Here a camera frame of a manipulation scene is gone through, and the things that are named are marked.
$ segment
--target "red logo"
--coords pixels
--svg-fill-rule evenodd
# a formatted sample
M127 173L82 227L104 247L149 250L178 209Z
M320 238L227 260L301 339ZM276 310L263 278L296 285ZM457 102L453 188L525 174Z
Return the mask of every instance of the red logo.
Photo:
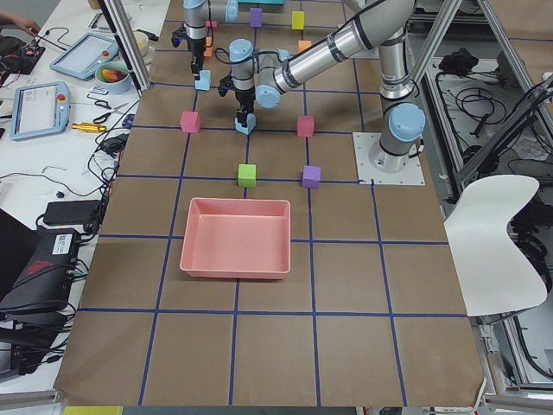
M43 270L44 268L47 268L49 266L54 266L54 264L52 264L51 262L48 262L48 261L35 261L27 269L27 273L28 274L36 274L38 271Z

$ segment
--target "mounting plate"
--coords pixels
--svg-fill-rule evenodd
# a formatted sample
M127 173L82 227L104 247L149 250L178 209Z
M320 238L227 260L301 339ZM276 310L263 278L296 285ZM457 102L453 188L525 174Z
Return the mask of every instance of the mounting plate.
M355 148L355 162L357 163L357 177L359 184L393 184L399 186L424 186L423 170L418 156L410 158L405 167L397 173L385 173L377 169L369 161L369 150L382 134L378 132L354 132L353 145ZM416 147L410 150L415 154Z

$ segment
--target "white desk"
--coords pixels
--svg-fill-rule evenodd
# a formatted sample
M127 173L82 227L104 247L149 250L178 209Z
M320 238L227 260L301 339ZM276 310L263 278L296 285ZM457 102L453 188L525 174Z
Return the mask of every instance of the white desk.
M143 0L124 1L125 8L132 19L133 29L148 30L157 35L161 32L163 19L166 15L169 0ZM45 35L47 29L52 27L66 27L69 33L63 37L65 43L77 41L84 33L88 32L88 24L98 10L91 10L84 1L61 0L54 13L46 21L40 35ZM53 30L48 39L55 42L63 33L63 30ZM38 85L51 81L63 80L67 83L71 93L71 117L69 124L91 122L97 116L106 112L106 109L93 105L93 101L86 95L94 85L93 80L81 81L52 71L49 63L61 50L41 41L46 47L46 52L38 62L31 75L21 75L17 81L8 87L0 88L0 99L13 100L15 90L20 86ZM137 92L130 91L121 95L107 96L110 105L129 103L120 109L126 111L130 105L138 100ZM130 113L136 112L137 105ZM110 128L118 121L119 115L113 114L105 123ZM96 149L94 138L96 134L72 130L70 126L62 134L38 137L26 141L13 141L10 139L10 121L0 120L0 127L6 129L0 140L0 176L13 172L45 174L52 179L63 182L76 193L87 194L97 188L99 181L88 171L86 165L92 152ZM98 158L100 165L107 166L109 157ZM62 191L66 197L63 200L93 199L99 196L95 193L88 197L80 197L72 194L61 185L49 182L44 178L12 176L1 179L7 186L0 188L0 208L10 213L19 221L30 228L35 228L35 219L44 213L46 206L51 201L58 201L56 193ZM87 264L90 263L94 251L94 244L80 248L79 257ZM80 300L84 282L73 284L69 302L77 306ZM63 336L58 336L54 344L63 341ZM48 390L53 387L55 377L59 371L61 361L44 364L37 368L35 373L28 374L0 383L0 393L33 392ZM44 408L44 412L34 408L32 413L52 413L52 408Z

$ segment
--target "person's hand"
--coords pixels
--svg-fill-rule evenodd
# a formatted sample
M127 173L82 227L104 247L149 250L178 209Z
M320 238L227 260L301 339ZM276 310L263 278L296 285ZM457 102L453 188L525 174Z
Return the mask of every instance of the person's hand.
M41 31L41 27L33 19L19 15L12 16L12 22L19 29L35 37Z

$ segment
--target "pink plastic tray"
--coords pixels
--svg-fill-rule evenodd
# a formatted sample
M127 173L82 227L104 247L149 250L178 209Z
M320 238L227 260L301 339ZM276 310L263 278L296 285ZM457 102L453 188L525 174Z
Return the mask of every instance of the pink plastic tray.
M282 279L290 271L290 203L194 197L181 269L193 277Z

